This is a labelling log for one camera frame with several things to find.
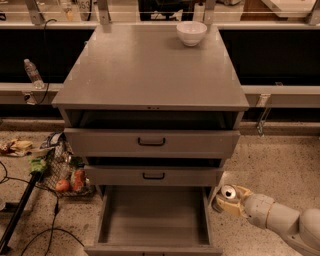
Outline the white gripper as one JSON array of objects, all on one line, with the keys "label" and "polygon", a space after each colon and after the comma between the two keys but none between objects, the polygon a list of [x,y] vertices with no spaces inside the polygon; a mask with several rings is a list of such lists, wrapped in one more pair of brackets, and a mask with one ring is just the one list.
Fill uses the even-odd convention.
[{"label": "white gripper", "polygon": [[250,189],[242,186],[237,186],[236,191],[238,199],[217,195],[213,200],[213,208],[217,212],[225,211],[236,217],[248,216],[250,224],[266,229],[268,214],[275,200],[263,194],[253,194]]}]

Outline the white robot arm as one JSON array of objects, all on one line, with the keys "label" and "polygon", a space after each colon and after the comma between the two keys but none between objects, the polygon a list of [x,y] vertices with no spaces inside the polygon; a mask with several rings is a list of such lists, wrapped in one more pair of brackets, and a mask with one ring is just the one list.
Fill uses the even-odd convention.
[{"label": "white robot arm", "polygon": [[212,201],[218,212],[245,218],[251,225],[276,233],[303,256],[320,256],[320,210],[300,212],[272,197],[238,185],[223,185]]}]

